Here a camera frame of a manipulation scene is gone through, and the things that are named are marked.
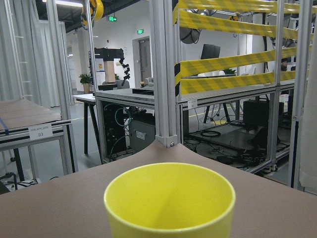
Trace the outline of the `aluminium frame post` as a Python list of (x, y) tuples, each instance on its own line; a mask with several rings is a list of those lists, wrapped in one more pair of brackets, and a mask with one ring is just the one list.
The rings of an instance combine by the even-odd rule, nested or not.
[(166, 148), (178, 143), (175, 97), (175, 27), (172, 1), (149, 1), (154, 78), (156, 140)]

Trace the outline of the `yellow plastic cup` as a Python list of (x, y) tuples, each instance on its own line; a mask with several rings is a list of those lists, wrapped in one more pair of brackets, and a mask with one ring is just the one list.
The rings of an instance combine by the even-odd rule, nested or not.
[(126, 171), (104, 193), (114, 238), (228, 238), (235, 201), (224, 176), (175, 162)]

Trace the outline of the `black monitor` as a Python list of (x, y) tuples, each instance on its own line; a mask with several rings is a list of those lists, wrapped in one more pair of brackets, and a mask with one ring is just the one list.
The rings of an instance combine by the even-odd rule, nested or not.
[(218, 58), (220, 55), (220, 46), (212, 45), (212, 44), (204, 44), (203, 50), (201, 54), (201, 59), (214, 59)]

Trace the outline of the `potted green plant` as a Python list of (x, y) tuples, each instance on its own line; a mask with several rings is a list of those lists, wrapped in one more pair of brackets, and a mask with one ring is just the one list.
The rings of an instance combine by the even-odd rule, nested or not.
[(79, 75), (80, 83), (83, 85), (84, 93), (90, 93), (90, 84), (92, 83), (92, 79), (90, 74), (83, 73)]

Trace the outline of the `yellow black hazard tape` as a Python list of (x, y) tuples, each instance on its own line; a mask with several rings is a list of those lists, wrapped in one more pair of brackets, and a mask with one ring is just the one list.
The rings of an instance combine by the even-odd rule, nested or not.
[[(296, 60), (299, 1), (176, 0), (179, 27), (175, 94), (183, 97), (213, 90), (272, 84), (277, 39), (281, 55)], [(220, 46), (220, 55), (201, 59), (204, 44)]]

